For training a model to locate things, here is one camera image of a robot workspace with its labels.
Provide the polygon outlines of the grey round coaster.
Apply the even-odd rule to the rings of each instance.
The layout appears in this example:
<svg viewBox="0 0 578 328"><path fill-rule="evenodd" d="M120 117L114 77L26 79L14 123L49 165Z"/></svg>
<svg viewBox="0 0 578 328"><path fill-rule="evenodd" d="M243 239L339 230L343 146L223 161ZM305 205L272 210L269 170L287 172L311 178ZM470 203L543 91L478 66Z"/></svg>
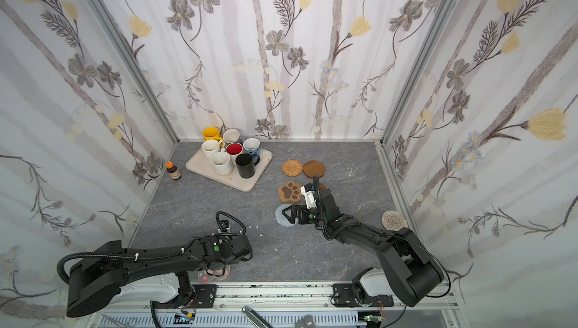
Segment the grey round coaster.
<svg viewBox="0 0 578 328"><path fill-rule="evenodd" d="M275 209L275 219L281 226L291 227L296 225L295 223L291 223L289 219L287 219L286 216L284 216L282 213L284 209L289 208L290 206L292 206L291 203L285 203L281 204L277 207L277 209Z"/></svg>

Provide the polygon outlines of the cork paw print coaster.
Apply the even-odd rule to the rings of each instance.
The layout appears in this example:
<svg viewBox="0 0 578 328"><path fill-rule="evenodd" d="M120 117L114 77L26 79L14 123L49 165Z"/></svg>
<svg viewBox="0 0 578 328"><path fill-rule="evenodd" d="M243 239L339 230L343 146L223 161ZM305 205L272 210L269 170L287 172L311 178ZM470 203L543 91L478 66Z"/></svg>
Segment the cork paw print coaster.
<svg viewBox="0 0 578 328"><path fill-rule="evenodd" d="M302 184L294 181L289 181L286 184L277 188L278 197L282 203L299 203L302 198L301 188Z"/></svg>

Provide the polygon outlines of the pink flower coaster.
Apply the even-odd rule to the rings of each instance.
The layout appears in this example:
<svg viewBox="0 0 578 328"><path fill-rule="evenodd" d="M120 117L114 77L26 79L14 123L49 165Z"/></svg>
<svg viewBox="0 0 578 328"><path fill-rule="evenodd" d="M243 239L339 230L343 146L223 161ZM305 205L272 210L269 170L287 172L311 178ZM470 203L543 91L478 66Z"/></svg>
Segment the pink flower coaster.
<svg viewBox="0 0 578 328"><path fill-rule="evenodd" d="M198 282L210 284L212 281L225 281L230 276L230 266L218 270L204 270L197 274Z"/></svg>

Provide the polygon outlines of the woven rattan round coaster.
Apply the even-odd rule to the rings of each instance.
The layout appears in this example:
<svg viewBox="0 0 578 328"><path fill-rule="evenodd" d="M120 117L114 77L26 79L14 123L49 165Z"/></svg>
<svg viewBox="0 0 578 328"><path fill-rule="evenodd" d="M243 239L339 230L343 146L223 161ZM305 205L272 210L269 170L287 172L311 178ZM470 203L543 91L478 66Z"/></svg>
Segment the woven rattan round coaster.
<svg viewBox="0 0 578 328"><path fill-rule="evenodd" d="M303 164L296 159L291 159L282 164L281 170L286 176L296 177L303 172Z"/></svg>

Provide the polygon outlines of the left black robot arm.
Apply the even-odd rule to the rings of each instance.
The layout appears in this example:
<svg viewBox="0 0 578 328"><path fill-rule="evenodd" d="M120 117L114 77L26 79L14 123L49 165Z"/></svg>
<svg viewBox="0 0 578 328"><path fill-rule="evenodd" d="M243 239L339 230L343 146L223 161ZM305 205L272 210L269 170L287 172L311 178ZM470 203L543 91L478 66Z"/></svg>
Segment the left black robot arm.
<svg viewBox="0 0 578 328"><path fill-rule="evenodd" d="M160 275L177 278L176 294L154 301L170 308L187 305L197 293L189 272L224 269L252 259L246 235L193 238L186 245L168 248L123 248L111 241L93 252L69 254L57 263L57 274L68 285L67 317L84 317L105 308L121 288Z"/></svg>

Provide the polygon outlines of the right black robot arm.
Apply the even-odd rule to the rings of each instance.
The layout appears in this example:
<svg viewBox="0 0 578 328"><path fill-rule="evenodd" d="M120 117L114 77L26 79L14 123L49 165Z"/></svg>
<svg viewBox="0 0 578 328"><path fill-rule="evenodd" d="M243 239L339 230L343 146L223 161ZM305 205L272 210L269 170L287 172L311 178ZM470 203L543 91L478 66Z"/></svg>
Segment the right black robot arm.
<svg viewBox="0 0 578 328"><path fill-rule="evenodd" d="M355 245L375 254L392 293L410 307L444 280L441 264L412 230L381 230L344 214L328 189L310 189L304 205L291 205L281 214L290 223L314 225L328 241Z"/></svg>

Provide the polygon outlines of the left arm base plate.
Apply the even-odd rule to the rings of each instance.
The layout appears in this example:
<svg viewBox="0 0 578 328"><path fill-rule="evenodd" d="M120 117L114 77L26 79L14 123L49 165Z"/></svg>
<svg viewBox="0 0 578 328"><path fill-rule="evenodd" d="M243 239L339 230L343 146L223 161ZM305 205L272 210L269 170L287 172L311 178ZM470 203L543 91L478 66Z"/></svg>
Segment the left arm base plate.
<svg viewBox="0 0 578 328"><path fill-rule="evenodd" d="M154 302L155 308L213 308L217 293L217 284L195 284L168 302Z"/></svg>

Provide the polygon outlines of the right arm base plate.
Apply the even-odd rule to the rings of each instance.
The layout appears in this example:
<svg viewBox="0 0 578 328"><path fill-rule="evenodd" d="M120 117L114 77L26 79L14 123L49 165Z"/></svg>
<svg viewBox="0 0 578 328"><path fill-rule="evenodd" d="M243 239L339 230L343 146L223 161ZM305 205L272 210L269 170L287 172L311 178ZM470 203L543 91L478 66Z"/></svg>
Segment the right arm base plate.
<svg viewBox="0 0 578 328"><path fill-rule="evenodd" d="M360 284L336 283L332 285L331 304L337 308L387 308L394 306L392 296L370 296Z"/></svg>

